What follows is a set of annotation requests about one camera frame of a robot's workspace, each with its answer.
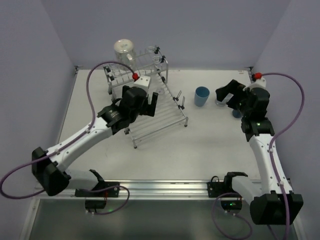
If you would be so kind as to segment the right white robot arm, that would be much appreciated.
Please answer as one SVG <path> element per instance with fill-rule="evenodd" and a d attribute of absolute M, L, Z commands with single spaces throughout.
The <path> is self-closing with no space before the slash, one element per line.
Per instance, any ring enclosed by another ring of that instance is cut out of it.
<path fill-rule="evenodd" d="M 226 105 L 241 114 L 241 130 L 255 156 L 261 187 L 253 184 L 244 172 L 228 172 L 224 176 L 225 189 L 238 193 L 249 204 L 250 216 L 256 225 L 291 225 L 304 201 L 294 193 L 277 153 L 275 131 L 266 117 L 270 94 L 263 80 L 245 86 L 231 80 L 218 88 L 216 99 L 232 97 Z"/>

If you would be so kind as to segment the white ceramic mug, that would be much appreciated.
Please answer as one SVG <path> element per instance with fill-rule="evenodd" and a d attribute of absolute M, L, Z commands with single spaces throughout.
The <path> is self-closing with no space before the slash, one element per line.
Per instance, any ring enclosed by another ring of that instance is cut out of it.
<path fill-rule="evenodd" d="M 218 101 L 217 99 L 215 100 L 215 104 L 216 104 L 218 107 L 224 107 L 224 106 L 226 105 L 225 102 Z"/>

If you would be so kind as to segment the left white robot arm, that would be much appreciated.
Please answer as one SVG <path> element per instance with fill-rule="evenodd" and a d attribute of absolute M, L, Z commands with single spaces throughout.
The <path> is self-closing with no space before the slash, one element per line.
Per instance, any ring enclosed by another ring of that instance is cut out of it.
<path fill-rule="evenodd" d="M 124 86 L 122 97 L 104 107 L 93 117 L 93 122 L 60 144 L 32 152 L 32 174 L 48 196 L 65 189 L 99 193 L 106 188 L 97 171 L 71 171 L 69 166 L 99 142 L 127 128 L 139 115 L 155 115 L 158 93 L 151 96 L 140 87 Z"/>

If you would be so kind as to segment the dark blue ceramic mug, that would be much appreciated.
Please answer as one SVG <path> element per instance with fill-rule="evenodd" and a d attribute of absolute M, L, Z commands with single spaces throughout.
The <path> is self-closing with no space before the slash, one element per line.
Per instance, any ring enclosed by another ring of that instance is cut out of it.
<path fill-rule="evenodd" d="M 232 116 L 236 119 L 240 119 L 242 117 L 242 114 L 240 111 L 233 109 L 232 110 Z"/>

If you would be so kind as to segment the light blue cup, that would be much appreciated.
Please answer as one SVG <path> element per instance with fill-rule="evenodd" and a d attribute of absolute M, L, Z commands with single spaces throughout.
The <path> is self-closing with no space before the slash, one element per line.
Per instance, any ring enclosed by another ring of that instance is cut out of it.
<path fill-rule="evenodd" d="M 197 107 L 203 107 L 210 95 L 210 90 L 205 86 L 199 86 L 195 90 L 194 104 Z"/>

